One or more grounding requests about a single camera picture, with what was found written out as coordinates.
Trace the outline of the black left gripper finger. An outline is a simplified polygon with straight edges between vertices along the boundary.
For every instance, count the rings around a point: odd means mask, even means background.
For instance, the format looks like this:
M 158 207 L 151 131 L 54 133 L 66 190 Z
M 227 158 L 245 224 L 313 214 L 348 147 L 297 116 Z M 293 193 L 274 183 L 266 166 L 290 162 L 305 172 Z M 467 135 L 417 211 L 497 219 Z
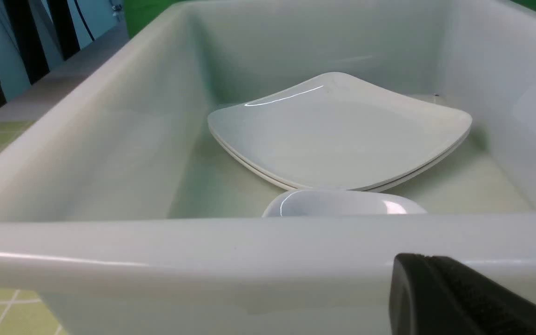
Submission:
M 389 324 L 394 335 L 536 335 L 536 304 L 451 257 L 399 253 Z

